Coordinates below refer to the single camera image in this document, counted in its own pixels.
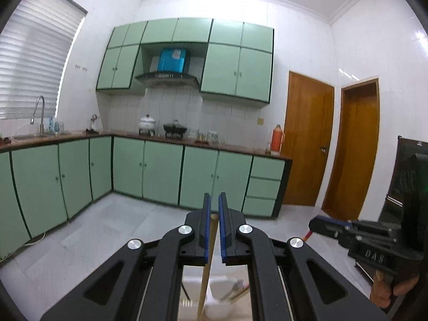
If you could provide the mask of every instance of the hand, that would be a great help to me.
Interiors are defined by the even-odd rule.
[[[376,271],[373,277],[372,292],[370,300],[379,308],[387,308],[391,303],[391,287],[385,283],[385,275],[383,272]],[[394,287],[394,296],[401,296],[407,294],[415,287],[419,281],[419,275],[404,281]]]

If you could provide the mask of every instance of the faucet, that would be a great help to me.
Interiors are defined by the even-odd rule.
[[[44,118],[44,96],[40,95],[37,98],[37,102],[36,102],[36,108],[34,109],[34,113],[33,113],[33,117],[31,118],[30,124],[33,125],[34,124],[34,116],[36,115],[36,111],[37,111],[37,105],[39,104],[40,98],[42,100],[42,107],[41,107],[41,122],[40,122],[40,129],[39,129],[39,134],[40,136],[43,136],[43,118]]]

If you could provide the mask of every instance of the black pot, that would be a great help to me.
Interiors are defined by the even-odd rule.
[[[164,124],[163,128],[170,134],[184,134],[187,131],[187,127],[179,124],[176,119],[174,119],[172,123]]]

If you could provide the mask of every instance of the pot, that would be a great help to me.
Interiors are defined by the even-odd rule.
[[[148,114],[145,117],[140,118],[138,123],[138,129],[140,135],[155,135],[155,120],[150,117]]]
[[[164,124],[163,128],[166,133],[170,134],[184,134],[187,131],[187,127],[181,125],[176,119],[172,123]]]

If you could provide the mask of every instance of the metal screw cap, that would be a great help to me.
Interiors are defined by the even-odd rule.
[[[303,240],[300,238],[293,238],[290,240],[290,245],[296,249],[299,249],[303,246]]]
[[[239,227],[239,231],[241,233],[248,234],[253,231],[253,228],[249,224],[243,224],[241,227]]]
[[[142,244],[143,243],[141,242],[141,240],[132,239],[128,241],[128,248],[131,250],[136,250],[136,249],[139,249]]]
[[[178,232],[179,232],[180,234],[189,234],[189,233],[191,233],[191,232],[192,232],[192,227],[187,226],[187,225],[181,226],[181,227],[178,229]]]

